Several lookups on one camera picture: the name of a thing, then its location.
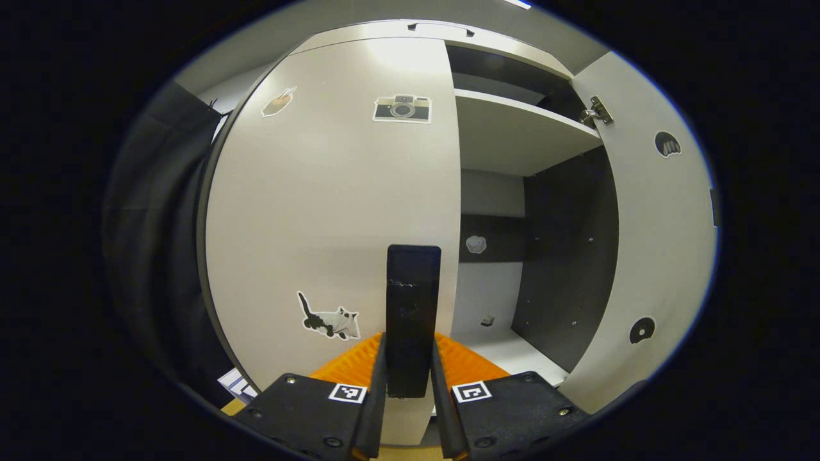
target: cabinet top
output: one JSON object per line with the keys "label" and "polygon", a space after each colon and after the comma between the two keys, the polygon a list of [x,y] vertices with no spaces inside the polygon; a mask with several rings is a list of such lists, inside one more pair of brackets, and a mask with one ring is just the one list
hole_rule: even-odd
{"label": "cabinet top", "polygon": [[314,34],[293,50],[291,55],[334,43],[388,37],[441,39],[448,45],[492,52],[525,62],[565,80],[571,80],[574,76],[553,55],[521,40],[471,25],[445,21],[402,19],[346,25]]}

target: open cabinet door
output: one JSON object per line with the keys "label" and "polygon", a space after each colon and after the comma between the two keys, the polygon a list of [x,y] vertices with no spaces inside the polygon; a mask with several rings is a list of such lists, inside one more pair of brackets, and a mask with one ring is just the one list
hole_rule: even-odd
{"label": "open cabinet door", "polygon": [[651,377],[684,339],[709,288],[718,229],[704,155],[651,81],[610,52],[572,85],[586,102],[598,96],[613,118],[595,124],[617,194],[615,277],[598,330],[561,386],[594,413]]}
{"label": "open cabinet door", "polygon": [[[397,95],[413,109],[385,108]],[[442,40],[292,53],[225,131],[203,189],[205,266],[212,319],[257,390],[385,330],[392,244],[441,248],[435,330],[449,334],[461,185]],[[382,443],[418,444],[432,408],[430,385],[423,399],[388,399]]]}

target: sticker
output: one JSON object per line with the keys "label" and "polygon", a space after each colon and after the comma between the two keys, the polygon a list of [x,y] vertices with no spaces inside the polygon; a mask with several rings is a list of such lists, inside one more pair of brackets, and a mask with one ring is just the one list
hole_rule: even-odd
{"label": "sticker", "polygon": [[663,158],[669,158],[670,155],[681,155],[681,145],[675,136],[666,131],[659,131],[655,135],[655,148]]}
{"label": "sticker", "polygon": [[274,116],[279,112],[282,112],[282,109],[287,107],[288,104],[294,100],[294,91],[296,91],[295,86],[293,88],[285,88],[279,96],[273,98],[262,109],[262,117]]}
{"label": "sticker", "polygon": [[338,336],[342,341],[348,338],[358,339],[358,313],[352,313],[341,306],[332,313],[315,313],[310,310],[310,304],[301,291],[297,291],[296,295],[305,313],[302,325],[306,330],[315,331],[331,339]]}
{"label": "sticker", "polygon": [[493,396],[487,390],[487,386],[484,384],[483,381],[453,386],[453,391],[455,391],[456,400],[458,400],[458,402],[460,403],[472,402],[473,400],[488,399]]}
{"label": "sticker", "polygon": [[470,253],[481,254],[487,249],[487,239],[478,235],[470,236],[465,243],[467,244],[467,251]]}
{"label": "sticker", "polygon": [[352,384],[337,384],[330,393],[328,399],[338,400],[339,402],[350,402],[351,404],[360,404],[367,394],[367,388],[361,386],[354,386]]}
{"label": "sticker", "polygon": [[412,94],[396,94],[378,98],[373,121],[399,121],[402,123],[430,123],[433,102],[430,98],[419,98]]}
{"label": "sticker", "polygon": [[638,344],[642,340],[651,338],[654,332],[655,320],[651,317],[641,318],[638,322],[635,322],[635,325],[632,326],[632,330],[629,332],[629,342],[634,345]]}

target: ceiling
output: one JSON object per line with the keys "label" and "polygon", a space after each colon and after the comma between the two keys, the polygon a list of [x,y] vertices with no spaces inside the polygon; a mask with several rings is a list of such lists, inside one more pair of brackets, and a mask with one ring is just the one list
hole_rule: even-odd
{"label": "ceiling", "polygon": [[541,48],[577,74],[609,51],[603,44],[538,7],[502,0],[304,0],[275,11],[204,52],[175,81],[193,94],[265,66],[311,34],[384,19],[426,19],[473,25]]}

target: hand sticker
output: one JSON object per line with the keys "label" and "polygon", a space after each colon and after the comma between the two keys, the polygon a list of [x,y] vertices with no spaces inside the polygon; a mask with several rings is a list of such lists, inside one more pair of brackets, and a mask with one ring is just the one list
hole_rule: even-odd
{"label": "hand sticker", "polygon": [[263,109],[262,116],[272,116],[279,113],[294,99],[294,91],[297,87],[286,88],[282,93],[273,98]]}
{"label": "hand sticker", "polygon": [[655,148],[663,158],[669,158],[670,155],[681,155],[681,145],[677,142],[675,136],[666,131],[659,131],[655,135]]}

